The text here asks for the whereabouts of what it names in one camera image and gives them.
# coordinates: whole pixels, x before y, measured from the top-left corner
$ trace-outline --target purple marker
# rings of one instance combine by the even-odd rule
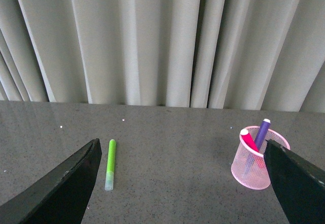
[[[262,146],[263,140],[265,138],[266,133],[268,132],[270,125],[271,125],[270,120],[264,119],[261,123],[261,126],[259,127],[258,133],[257,133],[255,141],[254,141],[258,150]]]

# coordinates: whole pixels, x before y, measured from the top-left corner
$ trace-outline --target marker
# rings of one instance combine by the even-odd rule
[[[113,190],[115,149],[116,149],[116,142],[114,139],[112,139],[110,141],[109,148],[108,148],[106,180],[105,180],[105,190],[106,191]]]
[[[242,129],[240,131],[240,135],[242,136],[242,139],[244,140],[244,142],[253,150],[255,150],[256,152],[258,152],[258,148],[256,147],[254,140],[252,138],[252,136],[250,135],[250,133],[248,132],[247,129]]]
[[[258,148],[258,150],[261,148],[263,144],[263,140],[266,136],[266,133],[269,130],[270,125],[271,125],[270,120],[264,119],[261,123],[261,126],[259,127],[258,133],[255,138],[255,145]]]

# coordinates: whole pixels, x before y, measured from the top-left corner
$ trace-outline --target pen holder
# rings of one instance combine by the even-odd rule
[[[246,129],[255,140],[259,126],[248,126]],[[251,149],[239,135],[240,143],[234,158],[231,170],[234,178],[245,187],[251,189],[265,189],[270,184],[270,177],[264,161],[264,152],[267,146],[266,140],[273,139],[287,149],[290,146],[286,139],[277,132],[269,129],[259,153]]]

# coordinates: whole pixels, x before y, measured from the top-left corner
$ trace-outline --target white marker cap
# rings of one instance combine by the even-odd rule
[[[248,134],[248,130],[247,129],[241,129],[240,135],[247,135],[247,134]]]

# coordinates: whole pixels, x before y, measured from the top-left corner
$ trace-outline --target white curtain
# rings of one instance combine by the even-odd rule
[[[0,0],[0,100],[325,112],[325,0]]]

